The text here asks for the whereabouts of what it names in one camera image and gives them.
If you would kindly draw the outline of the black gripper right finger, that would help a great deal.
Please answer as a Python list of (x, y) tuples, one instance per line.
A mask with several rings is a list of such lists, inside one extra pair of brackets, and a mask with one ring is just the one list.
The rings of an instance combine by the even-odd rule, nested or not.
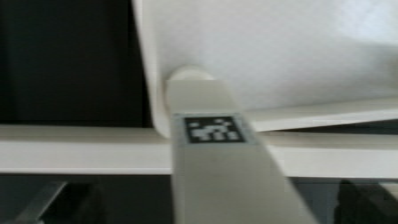
[(340, 182), (335, 224), (398, 224), (398, 183)]

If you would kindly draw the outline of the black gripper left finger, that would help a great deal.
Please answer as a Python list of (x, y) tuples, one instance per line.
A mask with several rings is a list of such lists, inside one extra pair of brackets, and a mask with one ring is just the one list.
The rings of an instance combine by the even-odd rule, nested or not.
[(11, 224), (107, 224), (100, 185), (50, 182), (11, 219)]

